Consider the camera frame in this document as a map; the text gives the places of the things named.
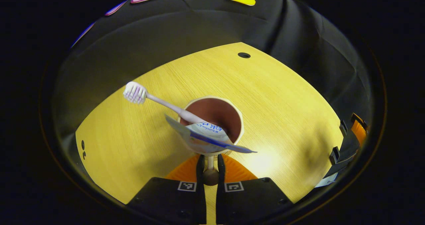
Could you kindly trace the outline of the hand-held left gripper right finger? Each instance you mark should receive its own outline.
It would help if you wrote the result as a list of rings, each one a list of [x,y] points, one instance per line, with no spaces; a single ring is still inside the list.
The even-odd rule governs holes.
[[[262,225],[293,207],[271,178],[257,178],[235,159],[219,155],[217,168],[217,224]]]

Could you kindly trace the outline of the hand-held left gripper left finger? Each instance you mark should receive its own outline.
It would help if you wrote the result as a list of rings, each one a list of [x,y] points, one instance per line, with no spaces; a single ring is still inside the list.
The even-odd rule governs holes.
[[[204,156],[195,155],[167,178],[151,178],[128,203],[128,208],[161,225],[206,224],[204,165]]]

